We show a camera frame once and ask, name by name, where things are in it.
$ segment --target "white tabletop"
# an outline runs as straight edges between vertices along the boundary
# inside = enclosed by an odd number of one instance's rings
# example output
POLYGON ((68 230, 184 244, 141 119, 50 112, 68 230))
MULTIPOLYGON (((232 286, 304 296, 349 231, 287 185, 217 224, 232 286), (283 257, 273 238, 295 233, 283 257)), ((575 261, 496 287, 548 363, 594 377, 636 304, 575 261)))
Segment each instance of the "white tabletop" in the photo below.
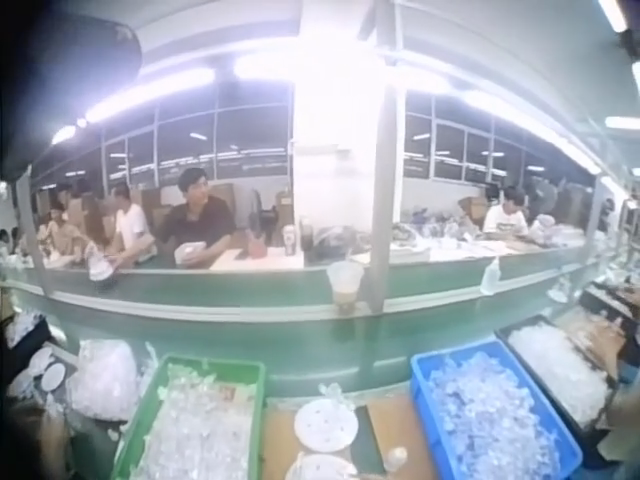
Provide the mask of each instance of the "white tabletop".
POLYGON ((224 252, 209 268, 212 272, 251 272, 251 271, 285 271, 304 269, 302 252, 286 256, 284 248, 270 247, 264 258, 246 258, 238 260, 241 252, 239 248, 232 248, 224 252))

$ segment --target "wooden board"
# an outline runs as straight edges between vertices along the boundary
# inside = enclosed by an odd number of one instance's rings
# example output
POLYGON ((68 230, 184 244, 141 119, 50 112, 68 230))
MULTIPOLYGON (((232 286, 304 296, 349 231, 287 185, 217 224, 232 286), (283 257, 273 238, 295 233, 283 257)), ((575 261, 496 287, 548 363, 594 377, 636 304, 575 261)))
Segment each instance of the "wooden board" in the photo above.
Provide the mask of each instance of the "wooden board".
MULTIPOLYGON (((311 453, 293 430, 295 414, 289 410, 267 411, 262 435, 262 480, 284 480, 298 453, 311 453)), ((351 461, 349 450, 334 455, 351 461)))
POLYGON ((407 449, 407 464, 393 475, 393 480, 439 478, 408 394, 374 399, 367 409, 382 457, 395 447, 407 449))

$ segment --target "man in white shirt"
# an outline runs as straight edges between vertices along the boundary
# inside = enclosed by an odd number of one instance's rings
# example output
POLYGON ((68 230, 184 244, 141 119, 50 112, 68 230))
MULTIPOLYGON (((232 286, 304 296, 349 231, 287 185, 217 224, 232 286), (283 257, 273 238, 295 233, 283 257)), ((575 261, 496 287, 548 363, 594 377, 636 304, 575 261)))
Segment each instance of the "man in white shirt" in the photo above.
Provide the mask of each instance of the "man in white shirt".
MULTIPOLYGON (((114 240, 116 244, 119 244, 118 247, 120 248, 116 248, 118 251, 127 250, 139 238, 149 233, 147 217, 142 207, 131 201, 131 192, 126 183, 116 185, 112 195, 118 208, 116 213, 116 238, 114 240)), ((157 253, 156 247, 152 245, 147 251, 138 256, 136 262, 144 262, 157 253)))
POLYGON ((529 229, 522 213, 524 199, 524 192, 520 189, 505 188, 502 205, 494 205, 489 209, 482 231, 494 238, 526 235, 529 229))

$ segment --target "man in black shirt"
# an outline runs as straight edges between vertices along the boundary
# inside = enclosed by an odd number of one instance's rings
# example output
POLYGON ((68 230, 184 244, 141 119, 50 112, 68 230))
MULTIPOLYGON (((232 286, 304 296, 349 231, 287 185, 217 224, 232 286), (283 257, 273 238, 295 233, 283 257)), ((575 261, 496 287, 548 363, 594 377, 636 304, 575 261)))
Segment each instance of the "man in black shirt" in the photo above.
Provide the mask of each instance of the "man in black shirt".
MULTIPOLYGON (((207 176, 201 168, 187 168, 178 179, 186 203, 173 207, 157 232, 163 243, 174 239, 177 245, 205 242, 204 250, 186 254, 181 262, 187 268, 208 268, 223 253, 235 231, 231 211, 223 200, 209 195, 207 176)), ((112 259, 115 268, 128 263, 156 242, 144 235, 130 248, 112 259)))

